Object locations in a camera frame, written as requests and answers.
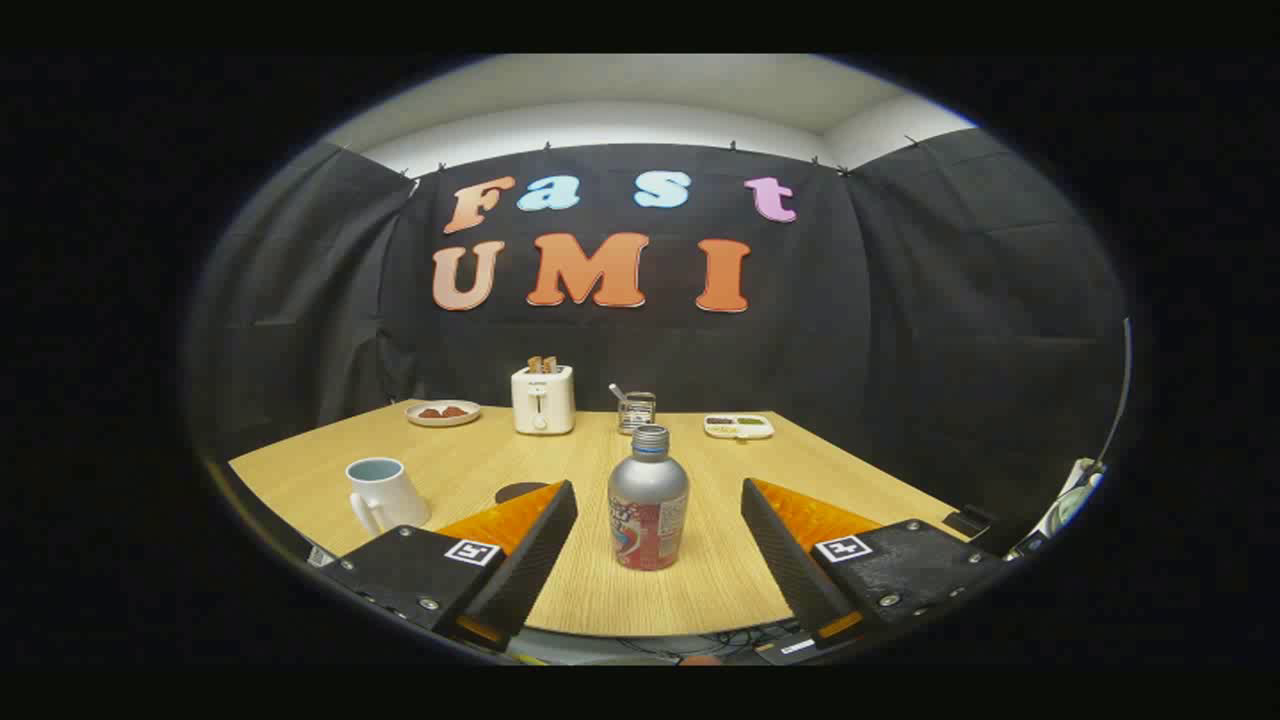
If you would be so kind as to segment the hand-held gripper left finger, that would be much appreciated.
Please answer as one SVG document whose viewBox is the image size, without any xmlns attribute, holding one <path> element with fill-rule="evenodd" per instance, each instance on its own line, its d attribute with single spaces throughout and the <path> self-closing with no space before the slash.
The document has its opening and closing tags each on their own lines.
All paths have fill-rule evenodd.
<svg viewBox="0 0 1280 720">
<path fill-rule="evenodd" d="M 579 511 L 568 480 L 440 530 L 397 527 L 319 569 L 424 632 L 502 652 L 524 626 Z"/>
</svg>

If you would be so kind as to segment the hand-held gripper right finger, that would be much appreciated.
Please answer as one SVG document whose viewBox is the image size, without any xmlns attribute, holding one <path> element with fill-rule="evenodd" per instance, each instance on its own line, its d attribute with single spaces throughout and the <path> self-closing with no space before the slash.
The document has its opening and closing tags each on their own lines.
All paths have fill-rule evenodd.
<svg viewBox="0 0 1280 720">
<path fill-rule="evenodd" d="M 742 483 L 741 514 L 820 650 L 933 618 L 1011 568 L 922 519 L 878 524 L 756 478 Z"/>
</svg>

